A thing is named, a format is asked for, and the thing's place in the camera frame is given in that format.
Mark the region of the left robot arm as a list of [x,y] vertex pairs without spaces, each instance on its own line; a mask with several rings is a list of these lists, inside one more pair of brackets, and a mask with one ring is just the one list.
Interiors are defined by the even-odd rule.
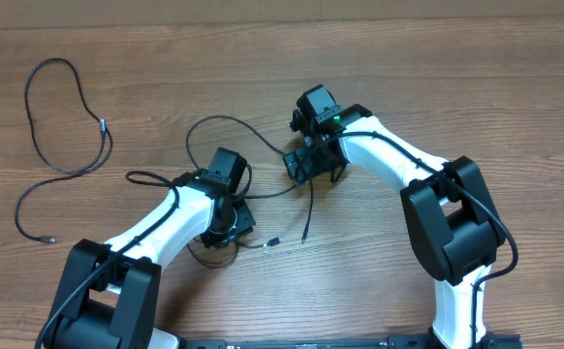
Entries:
[[166,188],[166,199],[125,233],[72,248],[36,347],[189,347],[155,326],[162,273],[194,238],[222,248],[251,232],[255,222],[238,187],[248,171],[242,156],[218,148],[207,168],[173,180],[127,173],[134,183]]

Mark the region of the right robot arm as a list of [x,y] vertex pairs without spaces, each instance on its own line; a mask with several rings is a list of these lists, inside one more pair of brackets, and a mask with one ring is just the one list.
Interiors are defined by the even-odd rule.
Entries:
[[433,335],[445,348],[480,344],[480,292],[507,237],[477,164],[414,147],[369,109],[338,105],[322,85],[298,98],[290,128],[305,142],[283,158],[295,184],[322,174],[337,182],[354,164],[399,193],[414,254],[435,281]]

